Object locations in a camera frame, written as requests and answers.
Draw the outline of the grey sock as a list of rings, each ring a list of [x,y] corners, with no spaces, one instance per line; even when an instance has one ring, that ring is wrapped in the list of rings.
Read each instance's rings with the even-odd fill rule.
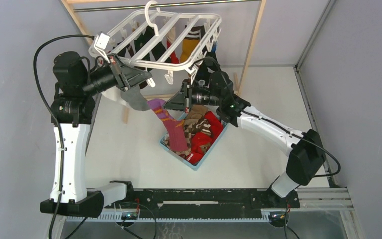
[[[134,110],[147,111],[150,109],[147,99],[141,94],[140,87],[121,91],[121,98],[125,100]]]

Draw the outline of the white fluffy sock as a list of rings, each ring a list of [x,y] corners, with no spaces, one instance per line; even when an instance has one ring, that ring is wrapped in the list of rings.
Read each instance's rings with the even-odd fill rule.
[[[121,91],[120,90],[109,89],[109,90],[102,92],[102,95],[104,97],[108,98],[109,100],[112,100],[112,101],[119,103],[121,105],[124,105],[126,107],[130,107],[129,103],[121,97]]]

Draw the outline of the purple striped sock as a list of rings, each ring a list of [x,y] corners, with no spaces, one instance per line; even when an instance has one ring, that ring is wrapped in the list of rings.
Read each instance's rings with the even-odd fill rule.
[[[169,136],[169,147],[172,151],[182,152],[188,149],[183,129],[183,121],[173,118],[167,109],[163,107],[166,101],[154,98],[148,101],[150,109],[156,114],[164,125]]]

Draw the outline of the white plastic clip hanger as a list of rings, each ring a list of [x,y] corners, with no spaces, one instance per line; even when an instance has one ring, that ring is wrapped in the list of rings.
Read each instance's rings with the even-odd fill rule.
[[[144,41],[144,45],[140,49],[135,49],[135,54],[121,57],[126,64],[133,67],[144,69],[158,69],[166,71],[165,79],[169,84],[173,83],[173,73],[176,71],[186,71],[193,65],[200,65],[203,62],[205,54],[202,50],[207,47],[210,51],[212,41],[217,40],[220,33],[220,24],[222,18],[218,14],[213,13],[175,13],[161,11],[160,8],[151,10],[149,5],[157,3],[151,0],[146,3],[141,10],[136,10],[114,28],[108,32],[103,32],[110,36],[110,41],[106,47],[106,53],[109,55],[118,55],[120,51],[126,49],[126,46],[134,43],[139,36],[144,35],[147,31],[151,32],[151,37]],[[178,47],[182,46],[182,41],[187,33],[200,23],[204,27],[204,36],[200,40],[197,47],[191,53],[189,58],[180,63],[169,63],[168,58],[172,57],[172,53]],[[94,57],[100,57],[91,43],[88,52]]]

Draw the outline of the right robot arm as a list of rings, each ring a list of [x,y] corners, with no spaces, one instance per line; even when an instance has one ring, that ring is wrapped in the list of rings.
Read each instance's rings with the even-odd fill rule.
[[[208,81],[208,87],[200,87],[184,80],[179,91],[163,107],[186,111],[197,105],[217,106],[221,121],[275,144],[288,161],[284,173],[269,186],[267,196],[270,205],[281,207],[290,192],[308,185],[325,162],[327,152],[318,132],[312,129],[303,132],[268,117],[234,93],[233,82],[224,71],[211,73]]]

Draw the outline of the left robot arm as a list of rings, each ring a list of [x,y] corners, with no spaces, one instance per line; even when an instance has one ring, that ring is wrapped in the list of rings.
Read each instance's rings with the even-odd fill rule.
[[[149,79],[147,71],[124,64],[111,55],[103,65],[89,70],[80,55],[64,52],[54,59],[57,79],[50,106],[56,141],[55,176],[48,199],[40,203],[42,213],[96,218],[104,207],[118,202],[131,207],[136,200],[127,181],[87,189],[85,154],[95,108],[94,96],[112,87],[130,90]]]

